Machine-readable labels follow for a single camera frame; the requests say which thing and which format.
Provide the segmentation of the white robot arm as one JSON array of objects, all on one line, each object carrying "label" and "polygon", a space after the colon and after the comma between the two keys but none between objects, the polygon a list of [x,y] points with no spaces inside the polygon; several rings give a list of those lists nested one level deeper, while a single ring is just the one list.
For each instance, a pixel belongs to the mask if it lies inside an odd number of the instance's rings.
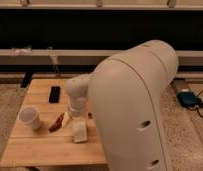
[{"label": "white robot arm", "polygon": [[79,117],[91,105],[110,171],[172,171],[160,97],[177,70],[173,47],[150,40],[66,81],[68,114]]}]

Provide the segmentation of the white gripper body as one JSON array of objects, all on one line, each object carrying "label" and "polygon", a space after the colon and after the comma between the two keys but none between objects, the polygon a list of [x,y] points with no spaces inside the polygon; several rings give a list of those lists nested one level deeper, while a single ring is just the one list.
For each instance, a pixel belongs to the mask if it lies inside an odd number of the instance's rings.
[{"label": "white gripper body", "polygon": [[70,106],[64,112],[62,127],[65,127],[74,117],[80,117],[86,113],[86,108],[74,109]]}]

